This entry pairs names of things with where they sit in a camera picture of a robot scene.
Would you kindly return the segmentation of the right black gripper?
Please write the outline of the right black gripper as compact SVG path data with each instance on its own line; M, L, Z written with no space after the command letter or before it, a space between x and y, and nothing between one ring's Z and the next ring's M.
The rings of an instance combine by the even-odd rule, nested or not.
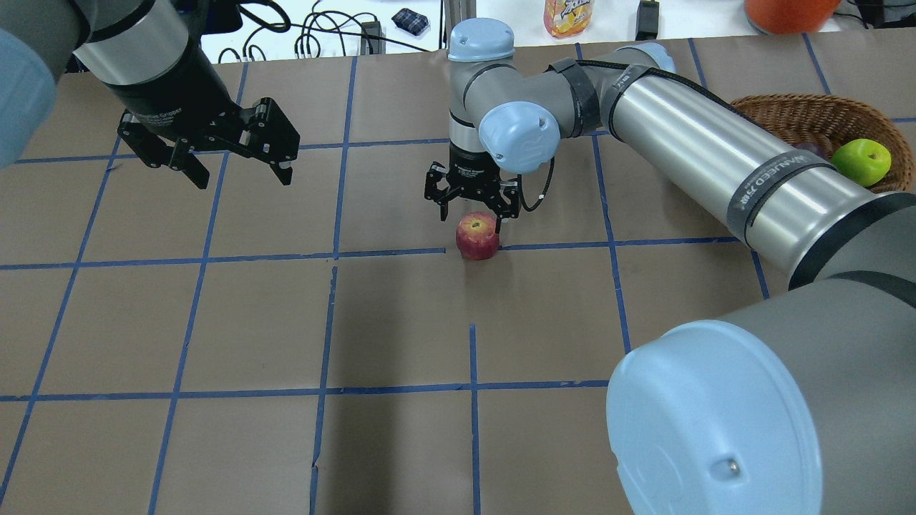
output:
M487 151L467 151L449 147L449 162L431 163L425 174L423 195L439 208L439 219L445 222L449 202L461 197L483 202L494 208L495 232L501 232L505 220L520 214L520 189L516 180L503 180L502 169Z

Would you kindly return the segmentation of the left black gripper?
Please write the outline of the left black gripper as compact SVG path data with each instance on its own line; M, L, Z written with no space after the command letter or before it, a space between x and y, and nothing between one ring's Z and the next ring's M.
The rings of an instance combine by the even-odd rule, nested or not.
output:
M147 166L169 167L206 190L210 173L192 146L229 149L268 163L282 185L291 185L300 133L274 99L236 104L207 58L182 57L160 77L119 85L117 96L134 117L118 131Z

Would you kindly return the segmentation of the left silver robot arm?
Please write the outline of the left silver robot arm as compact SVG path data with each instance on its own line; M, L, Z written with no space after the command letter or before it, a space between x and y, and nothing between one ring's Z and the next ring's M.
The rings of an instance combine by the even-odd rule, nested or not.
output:
M2 166L17 160L54 108L69 59L125 106L118 133L148 167L206 189L198 151L262 161L290 185L301 137L274 99L233 101L170 1L4 1Z

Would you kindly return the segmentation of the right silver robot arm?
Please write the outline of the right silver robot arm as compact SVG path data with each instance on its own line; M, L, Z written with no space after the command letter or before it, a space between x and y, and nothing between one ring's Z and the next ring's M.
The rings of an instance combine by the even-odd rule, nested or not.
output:
M508 26L449 38L446 214L520 212L508 173L595 156L625 354L606 388L632 514L914 512L914 195L871 192L677 75L664 46L526 76Z

